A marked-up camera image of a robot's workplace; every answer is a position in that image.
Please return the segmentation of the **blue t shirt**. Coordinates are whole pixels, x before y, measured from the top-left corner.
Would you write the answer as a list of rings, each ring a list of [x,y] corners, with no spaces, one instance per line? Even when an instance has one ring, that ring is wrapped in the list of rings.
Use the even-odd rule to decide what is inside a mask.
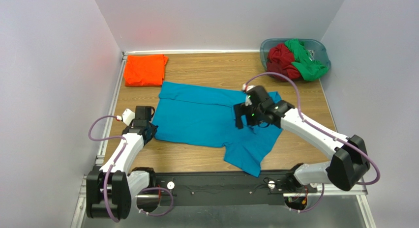
[[[272,151],[282,129],[236,127],[234,105],[245,101],[237,90],[165,81],[152,123],[155,139],[207,147],[225,147],[224,161],[258,177],[262,160]]]

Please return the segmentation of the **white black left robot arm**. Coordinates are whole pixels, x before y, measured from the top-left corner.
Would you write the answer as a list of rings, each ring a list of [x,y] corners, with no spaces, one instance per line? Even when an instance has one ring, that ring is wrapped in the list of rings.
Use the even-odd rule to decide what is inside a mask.
[[[112,118],[126,125],[114,136],[120,142],[111,158],[86,178],[86,214],[89,218],[109,218],[114,222],[126,219],[134,197],[152,184],[150,168],[129,172],[137,154],[150,142],[157,126],[152,124],[155,108],[136,106]]]

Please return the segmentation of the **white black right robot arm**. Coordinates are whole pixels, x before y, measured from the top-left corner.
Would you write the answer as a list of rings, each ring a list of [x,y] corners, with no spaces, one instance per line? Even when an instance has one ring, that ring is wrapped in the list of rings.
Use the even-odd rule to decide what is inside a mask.
[[[244,85],[242,91],[246,95],[245,102],[234,106],[237,128],[243,128],[241,116],[245,116],[248,126],[262,123],[275,126],[299,136],[329,159],[324,163],[295,165],[282,181],[287,190],[327,183],[349,191],[369,171],[370,162],[361,137],[338,134],[305,116],[289,102],[275,102],[261,85]]]

